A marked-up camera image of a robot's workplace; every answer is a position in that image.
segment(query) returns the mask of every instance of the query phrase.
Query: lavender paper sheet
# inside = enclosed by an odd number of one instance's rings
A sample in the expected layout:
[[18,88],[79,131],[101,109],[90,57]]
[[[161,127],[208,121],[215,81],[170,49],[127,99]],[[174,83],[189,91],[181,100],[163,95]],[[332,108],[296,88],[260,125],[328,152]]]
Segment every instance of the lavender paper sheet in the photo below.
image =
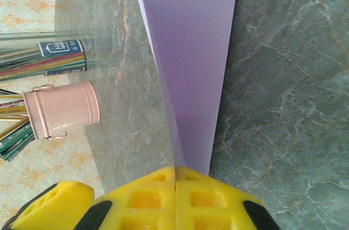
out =
[[235,0],[138,0],[174,166],[208,174]]

